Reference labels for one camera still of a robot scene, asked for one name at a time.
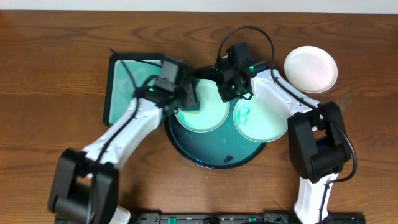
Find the green scrub sponge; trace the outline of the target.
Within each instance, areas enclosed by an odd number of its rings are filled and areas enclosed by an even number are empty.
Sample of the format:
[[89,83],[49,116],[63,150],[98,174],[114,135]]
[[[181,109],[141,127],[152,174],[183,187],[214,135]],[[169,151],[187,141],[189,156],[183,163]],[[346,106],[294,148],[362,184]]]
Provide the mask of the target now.
[[182,109],[183,112],[198,114],[200,112],[200,105],[186,106]]

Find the mint plate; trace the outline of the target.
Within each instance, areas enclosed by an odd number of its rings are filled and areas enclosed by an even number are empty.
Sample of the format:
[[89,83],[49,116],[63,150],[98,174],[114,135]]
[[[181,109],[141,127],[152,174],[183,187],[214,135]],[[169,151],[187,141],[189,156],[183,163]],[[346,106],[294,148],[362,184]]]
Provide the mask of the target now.
[[224,123],[229,114],[230,103],[223,102],[216,82],[198,79],[195,84],[199,110],[180,110],[176,118],[184,128],[197,133],[205,133]]
[[238,132],[254,142],[272,142],[287,132],[287,117],[257,97],[239,99],[233,111],[233,121]]

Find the white plate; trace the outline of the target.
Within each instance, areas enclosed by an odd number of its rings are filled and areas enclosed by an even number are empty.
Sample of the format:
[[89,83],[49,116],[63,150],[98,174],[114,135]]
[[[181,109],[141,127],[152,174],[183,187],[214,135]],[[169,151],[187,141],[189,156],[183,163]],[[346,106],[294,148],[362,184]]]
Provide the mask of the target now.
[[285,59],[284,72],[294,87],[306,93],[328,91],[338,79],[334,58],[314,46],[302,46],[291,51]]

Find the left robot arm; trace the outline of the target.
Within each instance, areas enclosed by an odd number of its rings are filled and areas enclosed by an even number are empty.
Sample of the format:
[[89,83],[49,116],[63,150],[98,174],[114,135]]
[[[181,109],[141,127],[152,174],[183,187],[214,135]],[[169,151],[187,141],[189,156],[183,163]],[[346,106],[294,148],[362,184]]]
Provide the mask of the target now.
[[131,213],[118,204],[119,173],[141,141],[164,116],[198,107],[195,82],[155,78],[134,90],[124,114],[81,151],[59,157],[47,208],[66,223],[129,223]]

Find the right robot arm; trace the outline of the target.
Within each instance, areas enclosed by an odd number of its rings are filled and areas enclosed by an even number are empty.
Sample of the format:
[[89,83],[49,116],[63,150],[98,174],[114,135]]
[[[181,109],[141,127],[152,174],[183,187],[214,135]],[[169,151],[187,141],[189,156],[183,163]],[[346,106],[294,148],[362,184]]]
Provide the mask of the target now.
[[300,176],[295,216],[300,223],[330,220],[332,185],[352,179],[358,167],[339,106],[305,96],[267,65],[217,66],[216,75],[223,101],[248,93],[286,120],[290,161]]

